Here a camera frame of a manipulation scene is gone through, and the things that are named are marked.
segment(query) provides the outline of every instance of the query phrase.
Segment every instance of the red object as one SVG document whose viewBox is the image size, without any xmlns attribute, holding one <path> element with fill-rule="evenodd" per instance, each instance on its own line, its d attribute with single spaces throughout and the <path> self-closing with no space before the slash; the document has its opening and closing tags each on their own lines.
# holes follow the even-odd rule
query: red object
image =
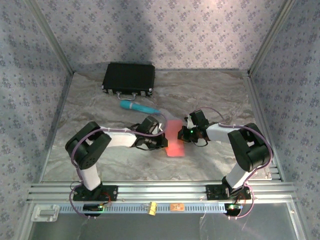
<svg viewBox="0 0 320 240">
<path fill-rule="evenodd" d="M 182 120 L 168 120 L 166 123 L 165 138 L 168 140 L 168 147 L 165 148 L 169 157 L 184 157 L 184 142 L 178 139 L 178 132 L 182 129 Z"/>
</svg>

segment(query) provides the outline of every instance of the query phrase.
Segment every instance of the wallpaper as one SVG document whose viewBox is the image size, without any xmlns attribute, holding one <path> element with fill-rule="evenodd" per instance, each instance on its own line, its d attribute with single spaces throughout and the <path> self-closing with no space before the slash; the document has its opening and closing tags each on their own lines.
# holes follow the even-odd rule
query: wallpaper
<svg viewBox="0 0 320 240">
<path fill-rule="evenodd" d="M 0 1 L 0 239 L 39 180 L 67 75 L 23 1 Z"/>
<path fill-rule="evenodd" d="M 109 62 L 157 69 L 252 63 L 283 0 L 38 0 L 76 72 Z"/>
<path fill-rule="evenodd" d="M 253 79 L 286 180 L 320 239 L 320 1 L 298 1 Z"/>
</svg>

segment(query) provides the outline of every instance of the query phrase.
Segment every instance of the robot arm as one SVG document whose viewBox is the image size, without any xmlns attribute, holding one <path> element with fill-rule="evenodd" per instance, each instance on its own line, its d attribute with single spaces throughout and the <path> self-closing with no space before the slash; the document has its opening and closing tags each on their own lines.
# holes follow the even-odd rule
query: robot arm
<svg viewBox="0 0 320 240">
<path fill-rule="evenodd" d="M 122 129 L 108 130 L 108 128 L 100 127 L 96 122 L 92 121 L 84 126 L 65 145 L 65 149 L 71 158 L 74 148 L 80 140 L 93 131 L 96 131 L 96 133 L 88 137 L 91 144 L 89 141 L 82 142 L 75 150 L 73 156 L 75 161 L 73 164 L 77 167 L 77 173 L 88 191 L 93 191 L 102 184 L 98 175 L 96 162 L 106 148 L 120 146 L 133 148 L 146 145 L 149 150 L 154 150 L 168 146 L 165 134 L 147 137 L 128 132 L 135 131 L 149 135 L 158 133 L 159 122 L 151 116 L 147 117 L 141 124 L 135 124 L 131 128 Z"/>
<path fill-rule="evenodd" d="M 179 132 L 179 139 L 194 143 L 197 143 L 198 139 L 205 139 L 231 144 L 236 164 L 222 179 L 222 184 L 228 188 L 228 195 L 241 189 L 252 171 L 264 165 L 270 158 L 265 142 L 248 129 L 225 128 L 218 122 L 209 123 L 201 110 L 190 113 L 185 121 L 187 126 Z M 256 124 L 249 123 L 245 126 L 261 134 Z"/>
</svg>

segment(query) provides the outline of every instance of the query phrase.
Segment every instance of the aluminum rail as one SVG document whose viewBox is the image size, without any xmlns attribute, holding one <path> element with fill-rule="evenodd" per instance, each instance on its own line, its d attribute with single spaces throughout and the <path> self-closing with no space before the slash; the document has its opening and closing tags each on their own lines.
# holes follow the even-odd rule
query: aluminum rail
<svg viewBox="0 0 320 240">
<path fill-rule="evenodd" d="M 27 202 L 62 204 L 69 202 L 71 182 L 37 183 L 29 188 Z M 117 203 L 231 203 L 231 200 L 207 200 L 206 185 L 220 181 L 138 181 L 104 182 L 117 185 Z M 292 182 L 250 181 L 257 204 L 289 203 L 297 200 Z"/>
</svg>

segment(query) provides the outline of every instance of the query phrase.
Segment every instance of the black briefcase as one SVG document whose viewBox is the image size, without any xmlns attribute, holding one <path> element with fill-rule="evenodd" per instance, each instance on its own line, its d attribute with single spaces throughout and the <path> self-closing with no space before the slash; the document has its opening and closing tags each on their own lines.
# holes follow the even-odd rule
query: black briefcase
<svg viewBox="0 0 320 240">
<path fill-rule="evenodd" d="M 112 95 L 151 96 L 155 82 L 155 67 L 144 64 L 110 63 L 105 72 L 102 89 Z"/>
</svg>

